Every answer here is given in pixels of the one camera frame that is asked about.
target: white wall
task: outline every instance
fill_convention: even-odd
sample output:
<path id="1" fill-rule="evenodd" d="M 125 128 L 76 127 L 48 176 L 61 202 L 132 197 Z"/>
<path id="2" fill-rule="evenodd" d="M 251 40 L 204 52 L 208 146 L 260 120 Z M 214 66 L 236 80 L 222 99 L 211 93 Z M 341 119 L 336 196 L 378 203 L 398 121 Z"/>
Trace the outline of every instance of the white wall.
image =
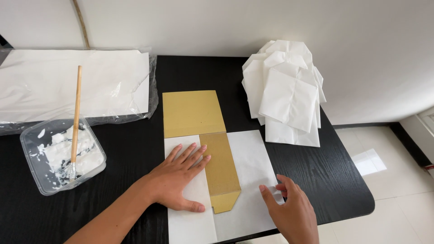
<path id="1" fill-rule="evenodd" d="M 432 0 L 79 0 L 92 47 L 249 56 L 268 40 L 304 41 L 324 77 L 332 124 L 398 121 L 434 105 Z M 78 48 L 69 0 L 3 0 L 16 48 Z"/>
<path id="2" fill-rule="evenodd" d="M 408 135 L 434 164 L 434 135 L 417 115 L 412 115 L 399 122 Z"/>

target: plastic container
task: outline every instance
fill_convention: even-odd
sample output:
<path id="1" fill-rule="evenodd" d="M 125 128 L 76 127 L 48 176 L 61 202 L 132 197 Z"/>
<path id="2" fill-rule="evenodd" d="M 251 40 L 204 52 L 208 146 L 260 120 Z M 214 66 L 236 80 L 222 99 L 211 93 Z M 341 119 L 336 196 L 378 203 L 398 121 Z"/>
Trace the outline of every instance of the plastic container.
<path id="1" fill-rule="evenodd" d="M 32 172 L 36 185 L 38 186 L 38 189 L 42 195 L 49 196 L 59 191 L 73 189 L 105 169 L 106 155 L 97 138 L 93 134 L 92 129 L 82 115 L 80 115 L 79 123 L 80 128 L 82 130 L 85 128 L 90 133 L 90 137 L 95 140 L 96 147 L 99 147 L 104 159 L 98 167 L 84 175 L 79 176 L 73 182 L 67 184 L 63 182 L 65 185 L 62 185 L 61 181 L 63 180 L 59 181 L 58 177 L 56 177 L 56 174 L 50 171 L 51 168 L 47 163 L 48 159 L 46 158 L 45 154 L 39 153 L 38 146 L 44 144 L 47 147 L 47 144 L 52 144 L 52 135 L 57 133 L 65 133 L 67 129 L 73 126 L 74 115 L 65 113 L 56 116 L 34 125 L 21 133 L 20 140 L 21 145 L 23 146 L 24 154 L 26 155 L 27 163 L 29 164 L 30 171 Z M 38 138 L 43 129 L 45 129 L 44 135 Z"/>

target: clear plastic tub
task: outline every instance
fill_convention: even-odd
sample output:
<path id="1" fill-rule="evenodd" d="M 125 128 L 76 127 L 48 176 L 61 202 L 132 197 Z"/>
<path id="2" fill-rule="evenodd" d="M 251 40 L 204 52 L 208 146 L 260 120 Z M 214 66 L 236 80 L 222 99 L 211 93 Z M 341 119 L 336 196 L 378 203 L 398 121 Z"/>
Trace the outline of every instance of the clear plastic tub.
<path id="1" fill-rule="evenodd" d="M 80 138 L 88 136 L 91 140 L 95 140 L 95 145 L 92 147 L 92 155 L 98 157 L 99 161 L 102 159 L 99 152 L 101 152 L 102 163 L 98 165 L 96 168 L 90 170 L 89 172 L 79 176 L 72 182 L 69 182 L 69 179 L 59 178 L 59 174 L 56 175 L 55 172 L 52 171 L 52 168 L 48 164 L 47 153 L 40 153 L 41 144 L 43 147 L 48 147 L 48 145 L 55 144 L 52 141 L 52 136 L 57 133 L 61 133 L 61 135 L 68 135 L 66 133 L 67 129 L 71 128 L 74 124 L 74 115 L 70 113 L 65 113 L 44 122 L 41 122 L 37 125 L 34 125 L 21 133 L 20 140 L 23 146 L 24 154 L 26 155 L 27 163 L 29 164 L 30 171 L 32 172 L 33 178 L 35 179 L 36 185 L 38 186 L 39 191 L 42 195 L 49 196 L 53 195 L 59 191 L 69 190 L 77 187 L 81 183 L 89 180 L 91 177 L 95 176 L 99 172 L 105 169 L 105 160 L 106 155 L 101 148 L 97 138 L 93 134 L 92 129 L 87 123 L 86 119 L 80 115 L 80 130 L 81 135 L 79 133 L 79 143 Z M 61 161 L 62 168 L 64 166 L 68 166 L 70 164 L 70 155 L 69 161 Z"/>

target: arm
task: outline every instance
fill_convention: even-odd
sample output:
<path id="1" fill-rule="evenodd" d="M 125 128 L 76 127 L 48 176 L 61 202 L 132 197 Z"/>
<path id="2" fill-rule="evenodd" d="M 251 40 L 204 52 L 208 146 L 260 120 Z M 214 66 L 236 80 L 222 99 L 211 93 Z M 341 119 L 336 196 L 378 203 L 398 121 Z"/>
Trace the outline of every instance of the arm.
<path id="1" fill-rule="evenodd" d="M 276 185 L 287 201 L 279 205 L 270 190 L 260 185 L 262 197 L 277 229 L 291 244 L 319 244 L 316 215 L 306 194 L 290 178 L 277 175 L 282 183 Z"/>
<path id="2" fill-rule="evenodd" d="M 136 181 L 65 243 L 121 243 L 146 208 L 156 202 L 174 210 L 204 212 L 203 204 L 186 200 L 182 196 L 185 186 L 204 169 L 211 158 L 208 155 L 196 166 L 191 167 L 202 156 L 207 146 L 203 145 L 188 157 L 195 148 L 196 143 L 193 143 L 175 159 L 182 145 L 175 147 L 166 160 Z"/>

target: wooden stick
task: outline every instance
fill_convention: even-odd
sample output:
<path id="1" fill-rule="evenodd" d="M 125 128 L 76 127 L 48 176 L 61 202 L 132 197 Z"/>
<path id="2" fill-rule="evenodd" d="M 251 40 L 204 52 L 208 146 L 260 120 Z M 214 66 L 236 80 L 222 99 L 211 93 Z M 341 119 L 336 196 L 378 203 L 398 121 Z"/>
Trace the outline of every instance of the wooden stick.
<path id="1" fill-rule="evenodd" d="M 86 27 L 84 25 L 83 16 L 81 15 L 79 4 L 77 3 L 77 0 L 72 0 L 72 1 L 74 3 L 74 7 L 76 8 L 77 15 L 79 16 L 80 24 L 82 26 L 84 41 L 86 42 L 86 47 L 88 50 L 90 50 L 89 40 L 87 39 Z"/>
<path id="2" fill-rule="evenodd" d="M 74 128 L 72 131 L 72 147 L 71 147 L 71 172 L 70 181 L 76 178 L 76 160 L 77 160 L 77 141 L 79 135 L 79 118 L 80 118 L 80 95 L 81 95 L 81 69 L 77 74 L 77 93 L 76 93 L 76 109 L 74 112 Z"/>

